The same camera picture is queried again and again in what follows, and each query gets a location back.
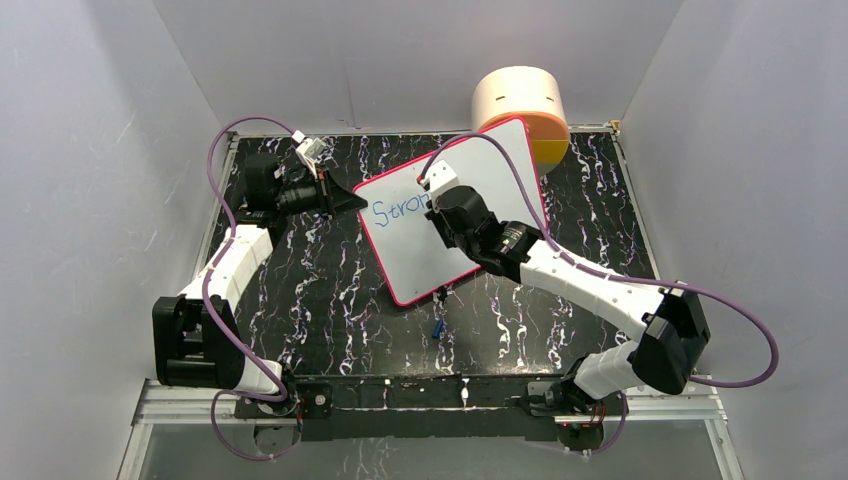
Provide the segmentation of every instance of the black marble surface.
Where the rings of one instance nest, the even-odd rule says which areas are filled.
[[[447,136],[339,136],[325,161],[342,185],[432,151]],[[551,232],[569,250],[632,276],[651,276],[636,215],[608,133],[575,133],[564,161],[542,179]],[[242,166],[273,152],[298,161],[287,138],[239,142],[226,197],[243,199]],[[222,239],[223,215],[210,246]],[[389,295],[357,215],[291,219],[236,311],[245,342],[296,374],[510,374],[568,369],[586,353],[623,340],[610,324],[561,298],[479,274],[432,300],[399,308]],[[431,338],[436,319],[445,330]]]

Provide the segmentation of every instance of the metal frame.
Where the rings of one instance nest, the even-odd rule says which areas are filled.
[[[659,278],[659,271],[651,248],[645,224],[639,211],[635,196],[633,196],[630,173],[627,170],[627,161],[621,150],[618,135],[608,125],[584,125],[572,126],[572,131],[578,132],[603,132],[611,133],[618,163],[624,174],[625,184],[630,192],[631,203],[636,213],[636,219],[645,241],[645,247],[651,262],[654,275]],[[450,134],[462,132],[427,132],[427,134]],[[345,135],[380,134],[371,132],[357,132]],[[224,190],[229,181],[235,155],[238,150],[239,141],[243,138],[266,137],[269,135],[239,135],[233,133],[228,139],[227,155],[218,187]],[[215,231],[215,222],[218,218],[219,208],[217,202],[212,209],[209,218],[209,228],[203,236],[200,251],[198,252],[194,275],[203,268],[206,263],[207,252],[212,242]],[[213,389],[195,389],[187,387],[170,387],[159,384],[154,380],[147,380],[142,392],[139,407],[133,421],[132,432],[127,444],[127,450],[118,474],[118,480],[131,480],[139,478],[154,425],[156,424],[210,424],[211,402],[215,394]],[[713,453],[719,466],[722,478],[738,480],[743,478],[742,469],[733,449],[729,432],[727,430],[727,416],[724,406],[713,387],[699,384],[687,386],[687,392],[678,396],[665,395],[651,388],[632,388],[626,392],[630,413],[627,421],[669,421],[669,420],[703,420],[707,428]],[[254,419],[244,420],[235,418],[236,401],[234,398],[223,398],[218,402],[216,420],[219,424],[250,424],[250,425],[273,425],[273,426],[295,426],[293,419]],[[610,422],[617,422],[620,416],[606,417]],[[589,416],[559,416],[557,422],[561,423],[588,423]]]

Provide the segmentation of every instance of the white enclosure wall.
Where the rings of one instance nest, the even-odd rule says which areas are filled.
[[[149,0],[0,15],[0,478],[114,478],[219,127]]]
[[[782,348],[722,391],[752,479],[848,467],[848,4],[687,0],[624,117],[660,273],[737,297]],[[709,305],[701,367],[741,380],[765,341]]]
[[[619,119],[682,0],[154,3],[220,121],[385,132],[469,129],[477,82],[515,64],[557,78],[570,123]]]

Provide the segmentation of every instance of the purple cable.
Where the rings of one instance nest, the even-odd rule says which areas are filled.
[[[236,334],[233,333],[227,327],[227,325],[224,323],[224,320],[221,318],[220,315],[218,315],[218,312],[215,310],[215,307],[212,305],[212,299],[209,296],[209,282],[212,280],[212,274],[215,271],[215,267],[218,266],[218,263],[221,262],[221,259],[224,258],[224,255],[227,253],[227,251],[230,249],[233,242],[235,241],[236,226],[238,225],[236,223],[236,217],[235,217],[235,215],[233,215],[232,209],[230,208],[229,205],[227,205],[227,201],[224,199],[224,195],[221,194],[221,191],[218,189],[218,184],[215,183],[215,176],[212,173],[212,169],[213,169],[212,159],[215,155],[215,147],[218,146],[218,142],[221,141],[221,138],[231,128],[233,128],[234,126],[236,126],[236,125],[238,125],[242,122],[246,122],[248,120],[265,120],[267,122],[271,122],[275,125],[280,126],[283,130],[288,132],[289,135],[294,133],[292,131],[292,129],[290,129],[289,127],[287,127],[283,123],[281,123],[277,120],[274,120],[273,118],[269,118],[269,117],[244,117],[244,118],[240,118],[238,120],[235,120],[235,121],[230,122],[229,124],[225,125],[223,128],[221,128],[221,130],[218,132],[218,134],[215,135],[215,139],[212,140],[212,145],[209,146],[209,153],[206,155],[206,176],[209,178],[209,185],[212,187],[212,191],[215,193],[215,197],[218,199],[219,202],[221,202],[221,208],[224,210],[224,213],[227,216],[227,221],[230,224],[230,236],[227,237],[227,241],[224,243],[224,247],[221,248],[221,250],[218,252],[218,254],[215,255],[215,257],[212,259],[212,262],[211,262],[212,268],[210,268],[209,270],[206,271],[206,275],[203,277],[203,284],[202,284],[201,290],[202,290],[202,295],[203,295],[203,304],[206,306],[206,310],[209,311],[209,314],[212,316],[212,319],[215,321],[215,324],[218,325],[218,328],[221,329],[221,331],[224,333],[224,335],[226,335],[226,337],[233,343],[233,345],[235,345],[236,348],[238,348],[244,354],[244,356],[247,357],[248,360],[253,362],[259,368],[259,370],[261,370],[262,373],[267,375],[268,378],[270,378],[271,381],[274,382],[274,384],[277,386],[277,388],[280,389],[279,395],[265,395],[265,394],[261,394],[261,393],[241,392],[241,391],[234,391],[234,390],[221,390],[221,391],[217,392],[215,394],[215,396],[212,397],[212,409],[211,409],[212,429],[215,431],[215,436],[218,437],[218,440],[220,440],[221,443],[224,444],[225,447],[227,447],[227,450],[233,452],[237,456],[244,458],[245,460],[267,461],[267,460],[273,460],[275,457],[279,457],[279,456],[287,453],[292,447],[294,447],[297,444],[296,443],[292,444],[292,445],[284,448],[283,450],[281,450],[277,453],[268,455],[268,456],[261,456],[260,457],[260,456],[257,456],[257,455],[250,455],[248,453],[244,453],[241,450],[237,449],[236,447],[234,447],[232,444],[230,444],[230,442],[228,442],[224,438],[224,435],[221,433],[221,429],[218,428],[218,422],[215,419],[215,406],[218,404],[218,398],[220,398],[221,395],[236,395],[236,396],[245,397],[245,398],[252,398],[254,400],[262,400],[262,401],[265,401],[265,402],[282,402],[283,400],[285,400],[288,397],[288,391],[286,390],[286,386],[283,384],[283,381],[280,380],[276,375],[274,375],[274,372],[270,368],[268,368],[267,365],[265,365],[265,363],[262,361],[262,359],[259,358],[258,356],[256,356],[256,354],[253,353],[250,350],[250,348],[247,345],[245,345],[244,342],[242,342],[236,336]]]

